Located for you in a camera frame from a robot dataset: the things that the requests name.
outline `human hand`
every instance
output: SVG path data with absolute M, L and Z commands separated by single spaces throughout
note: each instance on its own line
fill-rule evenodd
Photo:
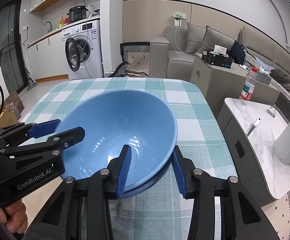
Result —
M 4 209 L 0 208 L 0 223 L 6 224 L 13 234 L 21 234 L 27 229 L 26 206 L 21 199 Z

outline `wall outlet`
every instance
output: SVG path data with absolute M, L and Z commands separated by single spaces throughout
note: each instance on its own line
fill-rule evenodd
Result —
M 181 13 L 182 14 L 182 19 L 187 19 L 187 14 L 186 13 Z

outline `plaid tablecloth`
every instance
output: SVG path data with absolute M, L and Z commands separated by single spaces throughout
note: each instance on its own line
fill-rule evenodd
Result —
M 200 90 L 182 80 L 101 78 L 65 81 L 44 95 L 24 117 L 25 123 L 62 120 L 84 100 L 115 89 L 138 89 L 166 101 L 178 124 L 177 144 L 184 157 L 211 176 L 236 176 L 235 167 L 218 124 Z M 43 141 L 30 139 L 26 143 Z M 184 200 L 170 167 L 157 184 L 136 197 L 110 201 L 115 239 L 187 239 L 193 201 Z M 215 198 L 215 239 L 220 239 L 221 212 Z

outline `water bottle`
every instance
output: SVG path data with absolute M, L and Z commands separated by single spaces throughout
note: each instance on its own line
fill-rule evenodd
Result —
M 249 100 L 251 99 L 251 95 L 253 93 L 253 90 L 255 88 L 256 84 L 256 75 L 258 73 L 258 70 L 254 67 L 250 68 L 249 74 L 247 75 L 247 78 L 245 80 L 244 87 L 242 89 L 241 95 L 240 95 L 240 103 L 242 105 L 247 105 Z

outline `washing machine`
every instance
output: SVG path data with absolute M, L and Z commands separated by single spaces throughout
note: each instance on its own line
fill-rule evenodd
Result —
M 104 77 L 100 20 L 62 30 L 69 79 Z

